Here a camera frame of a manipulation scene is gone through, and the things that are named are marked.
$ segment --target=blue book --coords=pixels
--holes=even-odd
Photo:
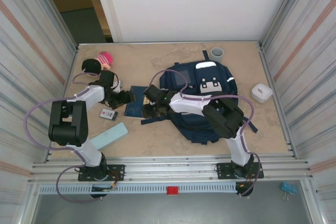
[[[143,118],[142,107],[145,99],[143,92],[145,92],[147,88],[148,87],[144,86],[131,86],[130,91],[134,94],[135,101],[126,104],[124,116]]]

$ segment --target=doll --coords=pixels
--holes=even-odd
[[[101,70],[110,70],[113,57],[108,52],[100,52],[94,59],[83,61],[82,71],[85,73],[100,74]]]

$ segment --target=metal frame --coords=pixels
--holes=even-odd
[[[288,145],[287,153],[260,154],[265,177],[263,179],[259,179],[259,183],[270,180],[300,180],[303,191],[305,192],[304,195],[306,197],[313,223],[325,223],[319,211],[319,200],[316,195],[312,193],[313,189],[309,181],[312,180],[313,177],[309,169],[308,162],[305,159],[296,158],[295,146],[291,144],[292,136],[285,114],[283,113],[281,103],[277,96],[276,87],[274,86],[273,79],[270,75],[264,52],[260,49],[258,42],[256,42],[256,46],[259,50],[267,80],[274,91],[275,106],[280,118],[284,136],[286,138],[286,143]],[[162,193],[162,190],[164,190],[168,185],[177,185],[181,188],[183,188],[183,186],[190,185],[199,186],[196,187],[196,191],[203,192],[204,190],[200,189],[201,186],[220,187],[227,185],[227,183],[242,181],[241,179],[218,180],[217,173],[214,170],[215,165],[217,163],[225,162],[230,162],[230,155],[107,158],[108,164],[126,165],[124,181],[118,183],[123,189],[120,189],[119,192],[111,193],[127,193],[128,191],[134,193],[134,188],[142,188],[137,193]],[[80,162],[76,158],[53,158],[52,156],[49,156],[47,163],[33,165],[32,174],[29,178],[27,186],[26,201],[22,206],[19,216],[20,221],[18,223],[31,223],[37,205],[38,196],[40,194],[54,194],[55,181],[58,175],[70,165],[80,165]],[[63,191],[65,194],[71,194],[71,191],[75,192],[76,188],[87,188],[92,185],[92,182],[77,181],[77,177],[78,173],[74,170],[70,170],[63,175],[60,180],[60,187],[64,188]],[[96,182],[94,184],[106,185],[106,182]],[[160,190],[152,192],[150,192],[151,189],[144,189],[154,188],[156,186],[163,186],[163,189],[161,188]],[[76,192],[76,194],[89,193],[90,192],[87,191],[87,189]]]

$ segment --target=light blue eraser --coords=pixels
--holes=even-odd
[[[109,130],[101,133],[98,136],[95,136],[93,139],[91,139],[91,142],[97,150],[101,150],[110,143],[113,143],[115,140],[125,136],[127,133],[128,130],[126,129],[125,124],[118,123]]]

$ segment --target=backpack strap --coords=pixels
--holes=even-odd
[[[208,52],[206,50],[203,50],[202,52],[203,52],[205,60],[209,60]]]
[[[244,122],[247,122],[248,118],[246,118],[246,117],[244,116],[244,117],[243,117],[243,120],[244,120]],[[252,122],[249,122],[248,126],[250,126],[251,130],[252,130],[254,133],[257,133],[257,132],[258,132],[257,127],[255,127],[254,124],[252,124]]]
[[[148,119],[141,120],[141,125],[145,125],[145,124],[149,124],[149,123],[155,123],[155,122],[161,122],[161,121],[164,121],[164,120],[167,120],[167,119],[168,119],[168,115],[164,115],[164,116],[161,116],[159,118],[148,118]]]

